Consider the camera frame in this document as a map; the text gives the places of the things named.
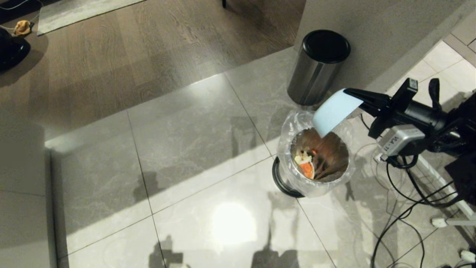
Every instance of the rug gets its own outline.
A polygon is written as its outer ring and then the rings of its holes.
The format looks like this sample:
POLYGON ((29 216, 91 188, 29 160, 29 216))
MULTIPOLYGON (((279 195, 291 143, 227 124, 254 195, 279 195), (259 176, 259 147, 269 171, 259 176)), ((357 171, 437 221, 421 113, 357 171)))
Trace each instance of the rug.
POLYGON ((60 0, 40 11, 38 35, 144 0, 60 0))

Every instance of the wooden floor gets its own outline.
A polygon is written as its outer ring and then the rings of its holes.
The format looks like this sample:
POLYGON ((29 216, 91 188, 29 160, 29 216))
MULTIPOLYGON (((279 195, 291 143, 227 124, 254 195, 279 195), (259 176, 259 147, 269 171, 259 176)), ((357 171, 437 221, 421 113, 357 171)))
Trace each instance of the wooden floor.
POLYGON ((304 4, 147 0, 31 34, 28 57, 0 74, 0 105, 51 139, 292 46, 304 4))

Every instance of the white cable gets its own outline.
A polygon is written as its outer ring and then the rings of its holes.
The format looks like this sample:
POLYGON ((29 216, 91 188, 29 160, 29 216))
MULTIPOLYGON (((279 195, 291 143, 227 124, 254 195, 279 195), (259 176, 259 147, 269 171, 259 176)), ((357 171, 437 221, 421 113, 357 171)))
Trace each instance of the white cable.
MULTIPOLYGON (((14 9, 14 8, 17 8, 17 7, 21 6, 22 4, 26 3, 27 1, 29 1, 29 0, 25 0, 25 1, 23 1, 22 3, 18 4, 18 5, 15 6, 15 7, 12 7, 12 8, 6 9, 6 8, 3 8, 3 7, 0 7, 0 9, 3 9, 3 10, 12 10, 12 9, 14 9)), ((44 7, 44 6, 45 6, 45 5, 43 5, 43 2, 41 2, 40 0, 36 0, 36 1, 40 2, 41 7, 44 7)), ((37 14, 33 19, 31 19, 29 22, 31 23, 31 22, 33 22, 37 17, 39 17, 39 16, 40 16, 40 12, 38 12, 38 14, 37 14)), ((4 27, 4 26, 2 26, 2 25, 0 25, 0 28, 5 29, 5 30, 15 30, 15 28, 8 28, 8 27, 4 27)))

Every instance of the open trash can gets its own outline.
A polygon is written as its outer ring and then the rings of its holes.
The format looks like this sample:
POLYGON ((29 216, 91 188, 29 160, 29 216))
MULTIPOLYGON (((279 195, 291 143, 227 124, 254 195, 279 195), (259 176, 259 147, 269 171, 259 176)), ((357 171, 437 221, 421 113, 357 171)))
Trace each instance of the open trash can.
POLYGON ((342 62, 350 54, 349 42, 329 30, 312 31, 302 41, 288 95, 300 105, 322 100, 342 62))
POLYGON ((322 196, 346 183, 355 171, 350 123, 343 122, 321 138, 312 127, 312 116, 291 111, 281 130, 273 179, 289 196, 322 196))

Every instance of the plastic trash bag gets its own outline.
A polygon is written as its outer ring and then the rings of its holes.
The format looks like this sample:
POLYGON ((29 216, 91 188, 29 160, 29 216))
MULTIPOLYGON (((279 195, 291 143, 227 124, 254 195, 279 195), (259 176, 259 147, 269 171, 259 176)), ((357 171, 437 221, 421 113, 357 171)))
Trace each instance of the plastic trash bag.
POLYGON ((313 113, 291 111, 282 128, 278 144, 281 180, 306 197, 322 196, 344 184, 355 172, 351 155, 352 126, 343 121, 331 133, 321 138, 312 125, 313 113), (315 167, 314 179, 304 176, 295 162, 296 155, 310 150, 315 167))

